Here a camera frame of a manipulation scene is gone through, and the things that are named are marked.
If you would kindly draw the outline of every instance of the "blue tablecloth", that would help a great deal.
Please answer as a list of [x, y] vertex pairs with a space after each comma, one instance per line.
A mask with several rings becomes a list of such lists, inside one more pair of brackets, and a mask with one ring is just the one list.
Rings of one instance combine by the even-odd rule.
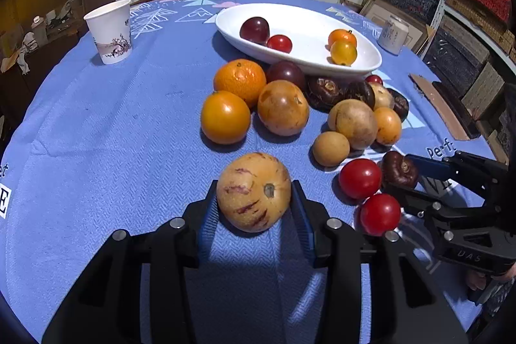
[[[8, 168], [0, 182], [12, 193], [0, 214], [0, 290], [37, 340], [111, 232], [148, 232], [181, 215], [244, 153], [276, 156], [308, 198], [353, 224], [355, 207], [336, 187], [338, 169], [321, 171], [310, 161], [326, 114], [311, 110], [305, 130], [290, 142], [265, 130], [256, 115], [241, 146], [215, 146], [200, 136], [199, 114], [213, 90], [213, 75], [242, 56], [217, 33], [215, 15], [249, 2], [324, 13], [375, 44], [380, 30], [344, 6], [312, 0], [162, 0], [132, 9], [134, 50], [119, 64], [102, 65], [91, 35], [84, 36], [43, 82], [2, 162]], [[406, 48], [400, 56], [379, 50], [383, 64], [377, 74], [410, 100], [396, 149], [434, 159], [455, 149], [492, 157], [483, 139], [454, 141], [415, 90], [409, 73], [436, 79], [416, 55]], [[378, 160], [382, 152], [368, 149], [365, 156]], [[480, 203], [455, 184], [429, 188], [462, 205]], [[432, 244], [420, 220], [405, 215], [401, 231], [467, 328], [478, 309], [466, 299], [463, 271], [430, 256]], [[367, 266], [362, 271], [361, 342], [368, 342]], [[235, 236], [219, 224], [209, 263], [187, 273], [199, 343], [312, 343], [325, 277], [305, 262], [289, 212], [254, 238]]]

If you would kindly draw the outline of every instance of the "cup rim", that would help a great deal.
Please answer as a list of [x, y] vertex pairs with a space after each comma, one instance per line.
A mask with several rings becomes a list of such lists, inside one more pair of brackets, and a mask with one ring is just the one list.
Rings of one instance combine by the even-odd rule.
[[123, 6], [129, 5], [131, 3], [131, 0], [120, 0], [115, 1], [111, 3], [106, 3], [105, 5], [99, 6], [97, 9], [88, 12], [83, 19], [89, 20], [91, 18], [98, 18], [102, 15], [107, 14], [108, 12], [112, 12], [114, 10], [117, 10], [119, 8], [122, 8]]

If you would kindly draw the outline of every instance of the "white oval plate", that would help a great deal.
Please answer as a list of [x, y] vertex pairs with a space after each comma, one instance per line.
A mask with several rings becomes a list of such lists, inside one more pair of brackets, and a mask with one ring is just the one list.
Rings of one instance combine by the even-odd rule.
[[[288, 36], [292, 40], [292, 51], [289, 54], [283, 53], [241, 38], [240, 27], [252, 17], [265, 18], [271, 36]], [[268, 64], [290, 60], [306, 74], [346, 78], [367, 74], [382, 64], [378, 49], [357, 30], [332, 17], [297, 6], [277, 3], [232, 6], [217, 14], [215, 24], [224, 38], [241, 52]], [[352, 30], [357, 37], [358, 57], [351, 66], [330, 62], [328, 36], [337, 28]]]

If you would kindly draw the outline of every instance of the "white cup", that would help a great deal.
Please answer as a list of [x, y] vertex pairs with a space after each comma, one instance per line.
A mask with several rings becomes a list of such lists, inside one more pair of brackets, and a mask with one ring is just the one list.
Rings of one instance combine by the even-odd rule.
[[125, 59], [133, 51], [130, 3], [130, 0], [108, 3], [84, 16], [99, 55], [106, 65]]

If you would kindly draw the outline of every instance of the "silver screw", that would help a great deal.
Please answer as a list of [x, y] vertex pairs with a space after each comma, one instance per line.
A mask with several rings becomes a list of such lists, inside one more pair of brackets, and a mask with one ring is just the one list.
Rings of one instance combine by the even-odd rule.
[[173, 218], [169, 225], [174, 229], [181, 229], [185, 225], [185, 220], [183, 218]]
[[111, 235], [111, 237], [115, 241], [121, 241], [122, 239], [125, 239], [126, 236], [127, 236], [127, 232], [123, 231], [122, 229], [118, 229], [117, 231], [114, 231], [113, 235]]
[[399, 239], [399, 235], [394, 231], [387, 231], [384, 236], [389, 242], [396, 242]]
[[453, 239], [453, 232], [452, 231], [446, 231], [444, 233], [444, 238], [447, 240], [447, 241], [451, 241]]
[[337, 218], [331, 218], [326, 220], [326, 225], [330, 229], [340, 229], [342, 227], [342, 220]]

